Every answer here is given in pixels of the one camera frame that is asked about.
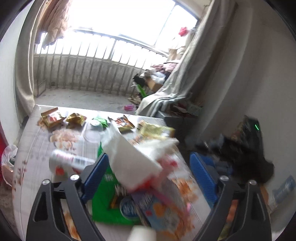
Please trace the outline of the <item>white and red plastic bottle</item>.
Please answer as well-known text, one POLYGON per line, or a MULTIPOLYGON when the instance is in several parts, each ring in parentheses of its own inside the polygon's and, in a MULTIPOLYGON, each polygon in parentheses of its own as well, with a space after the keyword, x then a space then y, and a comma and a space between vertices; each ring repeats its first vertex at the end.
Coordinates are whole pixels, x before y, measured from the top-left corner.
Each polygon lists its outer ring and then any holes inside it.
POLYGON ((49 158, 49 169, 56 176, 80 174, 85 167, 93 165, 96 160, 77 156, 59 149, 53 150, 49 158))

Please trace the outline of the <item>green snack bag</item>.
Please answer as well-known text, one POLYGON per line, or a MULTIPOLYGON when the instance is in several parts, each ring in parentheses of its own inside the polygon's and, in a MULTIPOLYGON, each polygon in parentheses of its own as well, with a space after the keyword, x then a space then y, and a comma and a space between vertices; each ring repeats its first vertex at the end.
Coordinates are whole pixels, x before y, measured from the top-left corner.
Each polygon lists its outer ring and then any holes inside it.
POLYGON ((92 219, 109 225, 140 223, 131 195, 118 182, 109 165, 92 199, 92 219))

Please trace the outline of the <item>small green wrapper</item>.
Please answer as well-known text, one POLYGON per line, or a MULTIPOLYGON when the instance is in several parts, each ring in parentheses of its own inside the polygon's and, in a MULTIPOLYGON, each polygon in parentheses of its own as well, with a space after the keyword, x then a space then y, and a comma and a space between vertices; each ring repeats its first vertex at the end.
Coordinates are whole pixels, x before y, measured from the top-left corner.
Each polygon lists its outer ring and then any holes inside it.
POLYGON ((90 124, 93 126, 93 127, 96 127, 98 128, 99 126, 102 127, 102 128, 107 128, 108 127, 108 122, 106 119, 104 118, 100 118, 100 117, 95 117, 93 118, 91 121, 90 121, 90 124))

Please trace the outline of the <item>dark orange snack packet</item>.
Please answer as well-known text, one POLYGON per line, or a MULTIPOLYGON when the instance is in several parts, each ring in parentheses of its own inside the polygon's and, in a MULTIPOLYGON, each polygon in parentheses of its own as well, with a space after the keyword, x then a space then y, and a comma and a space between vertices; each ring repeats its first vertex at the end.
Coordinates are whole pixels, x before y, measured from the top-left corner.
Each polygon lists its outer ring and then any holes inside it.
POLYGON ((120 133, 131 132, 135 128, 133 123, 131 123, 125 115, 117 119, 108 117, 108 120, 118 128, 120 133))

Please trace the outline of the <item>colourful snack bag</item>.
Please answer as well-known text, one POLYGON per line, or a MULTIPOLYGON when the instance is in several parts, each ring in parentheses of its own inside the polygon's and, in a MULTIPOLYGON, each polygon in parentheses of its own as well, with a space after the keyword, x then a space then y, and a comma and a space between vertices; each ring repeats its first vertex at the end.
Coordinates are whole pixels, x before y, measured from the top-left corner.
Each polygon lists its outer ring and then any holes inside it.
POLYGON ((184 236, 189 224, 190 208, 177 187, 164 193, 153 189, 133 192, 122 198, 119 210, 124 218, 140 221, 173 239, 184 236))

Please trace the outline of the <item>gold crumpled snack packet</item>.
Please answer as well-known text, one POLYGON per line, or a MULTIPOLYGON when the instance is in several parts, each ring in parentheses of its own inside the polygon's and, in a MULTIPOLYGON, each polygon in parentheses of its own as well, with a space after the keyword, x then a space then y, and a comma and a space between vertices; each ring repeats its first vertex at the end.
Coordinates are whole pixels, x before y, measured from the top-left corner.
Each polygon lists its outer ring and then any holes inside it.
POLYGON ((78 113, 72 113, 66 118, 67 128, 80 128, 84 125, 87 117, 78 113))

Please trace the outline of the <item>yellow snack box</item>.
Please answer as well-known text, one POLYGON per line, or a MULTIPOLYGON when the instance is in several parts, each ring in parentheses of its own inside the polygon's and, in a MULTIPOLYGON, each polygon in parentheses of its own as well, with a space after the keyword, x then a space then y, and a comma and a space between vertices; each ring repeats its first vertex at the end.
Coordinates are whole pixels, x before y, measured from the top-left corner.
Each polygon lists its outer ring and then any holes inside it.
POLYGON ((164 140, 175 136, 175 129, 141 120, 137 125, 138 133, 144 138, 164 140))

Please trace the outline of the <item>pink cup on floor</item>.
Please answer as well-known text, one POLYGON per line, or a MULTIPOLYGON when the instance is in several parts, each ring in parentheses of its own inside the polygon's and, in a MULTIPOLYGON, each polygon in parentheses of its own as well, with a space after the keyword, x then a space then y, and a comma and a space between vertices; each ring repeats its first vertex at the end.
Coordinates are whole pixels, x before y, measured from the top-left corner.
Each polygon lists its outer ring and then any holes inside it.
POLYGON ((125 111, 133 111, 134 110, 134 105, 133 104, 125 105, 124 110, 125 111))

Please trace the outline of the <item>orange red snack packet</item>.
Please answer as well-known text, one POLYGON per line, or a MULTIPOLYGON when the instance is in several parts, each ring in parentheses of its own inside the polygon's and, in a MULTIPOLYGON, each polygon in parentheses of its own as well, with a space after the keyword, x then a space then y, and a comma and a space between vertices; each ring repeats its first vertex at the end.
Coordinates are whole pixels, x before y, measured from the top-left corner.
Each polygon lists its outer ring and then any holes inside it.
POLYGON ((61 124, 66 119, 66 114, 60 112, 58 108, 53 108, 41 113, 42 120, 47 128, 52 128, 61 124))

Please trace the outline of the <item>grey right curtain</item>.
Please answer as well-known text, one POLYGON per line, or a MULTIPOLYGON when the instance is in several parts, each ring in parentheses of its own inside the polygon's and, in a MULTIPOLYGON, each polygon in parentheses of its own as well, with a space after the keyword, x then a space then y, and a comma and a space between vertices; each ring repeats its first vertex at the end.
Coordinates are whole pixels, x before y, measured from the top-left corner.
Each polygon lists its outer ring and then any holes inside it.
POLYGON ((203 85, 204 75, 222 48, 236 8, 236 1, 210 3, 180 63, 156 93, 142 100, 135 114, 154 117, 158 110, 185 99, 193 88, 203 85))

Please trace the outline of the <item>white plastic bag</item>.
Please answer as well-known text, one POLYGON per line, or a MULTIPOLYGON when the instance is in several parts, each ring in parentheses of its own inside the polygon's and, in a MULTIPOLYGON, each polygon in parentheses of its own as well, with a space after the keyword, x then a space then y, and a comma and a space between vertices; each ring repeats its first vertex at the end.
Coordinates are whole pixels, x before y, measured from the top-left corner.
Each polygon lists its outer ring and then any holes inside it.
POLYGON ((15 165, 15 157, 18 148, 16 145, 7 146, 1 156, 1 174, 5 183, 12 186, 13 183, 13 173, 15 165))

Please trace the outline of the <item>balcony clutter pile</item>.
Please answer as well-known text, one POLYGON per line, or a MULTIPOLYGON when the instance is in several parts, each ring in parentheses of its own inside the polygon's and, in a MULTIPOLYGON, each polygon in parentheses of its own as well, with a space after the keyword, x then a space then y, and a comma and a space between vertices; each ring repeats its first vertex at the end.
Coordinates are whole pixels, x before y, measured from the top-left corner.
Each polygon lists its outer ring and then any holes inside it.
POLYGON ((139 106, 145 97, 157 92, 164 85, 179 62, 179 60, 167 61, 153 65, 140 74, 137 73, 132 78, 132 87, 135 88, 136 94, 132 94, 128 100, 139 106))

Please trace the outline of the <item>beige left curtain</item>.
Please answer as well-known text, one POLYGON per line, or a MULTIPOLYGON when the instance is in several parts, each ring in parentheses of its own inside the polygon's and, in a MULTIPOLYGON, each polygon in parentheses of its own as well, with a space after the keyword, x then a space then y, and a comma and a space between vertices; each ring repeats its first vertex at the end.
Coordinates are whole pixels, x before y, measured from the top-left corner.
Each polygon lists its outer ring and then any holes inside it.
POLYGON ((33 1, 22 26, 15 57, 15 91, 18 121, 28 116, 35 105, 34 100, 34 46, 37 28, 44 9, 45 1, 33 1))

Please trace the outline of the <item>red hanging cloth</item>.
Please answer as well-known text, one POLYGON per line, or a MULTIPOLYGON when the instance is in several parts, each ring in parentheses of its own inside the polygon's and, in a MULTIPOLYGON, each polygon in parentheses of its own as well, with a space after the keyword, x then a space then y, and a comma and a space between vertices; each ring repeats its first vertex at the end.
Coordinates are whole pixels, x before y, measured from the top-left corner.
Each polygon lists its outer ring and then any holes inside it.
POLYGON ((179 31, 179 35, 180 35, 181 37, 186 36, 188 33, 189 33, 189 30, 187 29, 187 27, 182 27, 182 28, 180 29, 180 31, 179 31))

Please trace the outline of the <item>pink hanging jacket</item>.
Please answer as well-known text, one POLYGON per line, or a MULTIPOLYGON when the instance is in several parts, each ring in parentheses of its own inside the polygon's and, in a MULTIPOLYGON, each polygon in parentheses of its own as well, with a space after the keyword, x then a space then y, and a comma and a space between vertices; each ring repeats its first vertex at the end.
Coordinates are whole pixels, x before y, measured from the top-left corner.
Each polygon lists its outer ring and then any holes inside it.
POLYGON ((64 37, 68 28, 71 4, 72 1, 69 0, 54 0, 47 3, 37 28, 35 44, 40 44, 43 33, 46 33, 46 37, 42 42, 42 48, 53 45, 64 37))

